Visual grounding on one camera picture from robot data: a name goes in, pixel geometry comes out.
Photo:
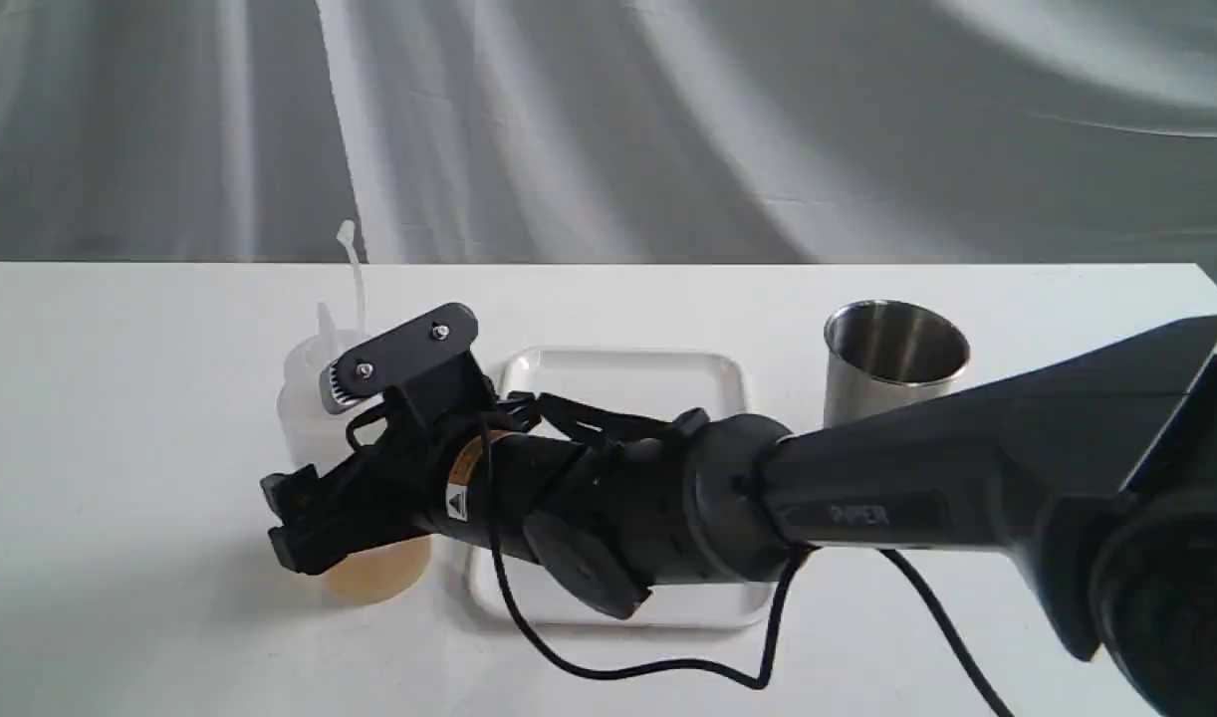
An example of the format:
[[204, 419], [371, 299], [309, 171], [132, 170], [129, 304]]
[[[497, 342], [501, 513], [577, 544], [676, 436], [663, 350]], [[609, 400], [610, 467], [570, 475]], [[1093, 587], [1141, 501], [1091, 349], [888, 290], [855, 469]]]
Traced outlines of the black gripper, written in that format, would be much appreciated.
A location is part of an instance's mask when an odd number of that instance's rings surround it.
[[320, 576], [391, 540], [441, 534], [531, 559], [525, 517], [571, 464], [571, 444], [531, 435], [528, 399], [505, 408], [469, 352], [478, 321], [445, 303], [344, 351], [319, 375], [329, 414], [382, 394], [368, 416], [385, 425], [360, 460], [267, 475], [260, 493], [282, 568]]

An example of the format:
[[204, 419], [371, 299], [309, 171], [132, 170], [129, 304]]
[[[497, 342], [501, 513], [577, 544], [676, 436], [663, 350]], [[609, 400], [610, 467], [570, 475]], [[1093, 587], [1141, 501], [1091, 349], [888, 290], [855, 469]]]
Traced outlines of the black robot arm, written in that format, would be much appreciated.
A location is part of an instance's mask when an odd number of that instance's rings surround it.
[[[567, 673], [695, 670], [762, 690], [806, 559], [873, 548], [1005, 716], [904, 556], [988, 551], [1019, 568], [1073, 659], [1104, 650], [1159, 715], [1217, 716], [1217, 315], [811, 435], [755, 413], [654, 419], [500, 396], [472, 354], [477, 336], [469, 306], [448, 303], [327, 364], [326, 410], [359, 416], [340, 466], [260, 482], [284, 568], [323, 575], [357, 553], [445, 536], [490, 551], [514, 624]], [[504, 558], [545, 568], [613, 620], [658, 586], [773, 583], [759, 671], [572, 663], [518, 612]]]

